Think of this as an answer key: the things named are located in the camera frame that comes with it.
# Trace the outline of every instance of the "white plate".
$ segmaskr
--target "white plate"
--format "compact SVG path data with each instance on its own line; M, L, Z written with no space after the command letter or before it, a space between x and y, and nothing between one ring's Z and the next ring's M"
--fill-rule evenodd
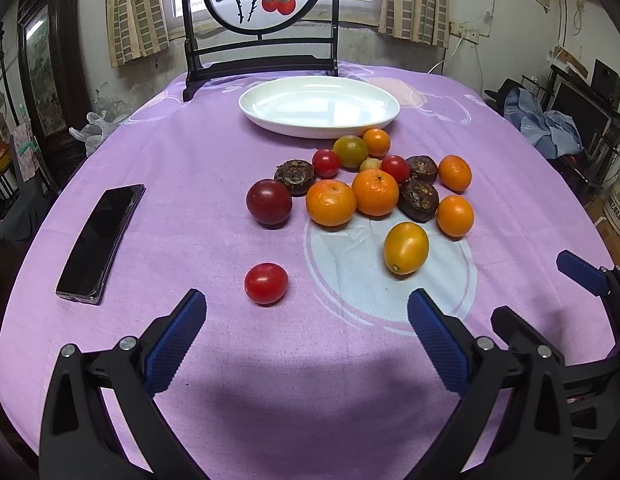
M255 124L291 137L338 139L382 128L399 114L399 102L385 90L344 77L284 77L254 86L239 108Z

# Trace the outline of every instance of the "curtain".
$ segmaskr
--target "curtain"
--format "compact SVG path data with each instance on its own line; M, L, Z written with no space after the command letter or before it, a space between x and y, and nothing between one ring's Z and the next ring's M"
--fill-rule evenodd
M106 24L113 67L168 46L161 0L106 0Z
M379 32L447 48L448 0L383 0Z

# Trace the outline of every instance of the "plastic bag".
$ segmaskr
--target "plastic bag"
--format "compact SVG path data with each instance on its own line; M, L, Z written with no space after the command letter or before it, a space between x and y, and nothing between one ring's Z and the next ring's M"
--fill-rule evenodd
M88 124L82 127L81 131L74 128L69 128L69 130L72 137L85 142L85 155L90 156L119 125L106 122L103 117L95 112L88 112L86 119Z

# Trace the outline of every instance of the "red tomato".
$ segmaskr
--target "red tomato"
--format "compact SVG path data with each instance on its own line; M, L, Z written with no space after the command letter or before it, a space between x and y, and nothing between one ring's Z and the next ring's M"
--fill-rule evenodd
M279 0L278 3L279 5L277 6L277 9L279 10L280 14L287 16L295 12L296 0Z
M274 12L279 7L279 0L261 0L261 7L266 12Z
M386 173L390 173L397 184L405 182L410 176L410 167L405 159L398 155L386 156L381 161L381 169Z
M245 275L243 286L254 303L274 303L283 298L287 290L287 272L277 264L259 264Z
M332 150L318 150L312 157L314 172L321 178L332 178L339 172L339 157Z
M257 221L276 225L290 216L292 197L283 184L264 178L250 187L245 197L245 205Z

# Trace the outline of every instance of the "white bucket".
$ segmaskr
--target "white bucket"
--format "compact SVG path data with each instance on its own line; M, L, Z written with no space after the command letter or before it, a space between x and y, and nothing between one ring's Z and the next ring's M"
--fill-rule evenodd
M614 230L620 235L620 170L605 200L603 211L605 211L605 216L607 216Z

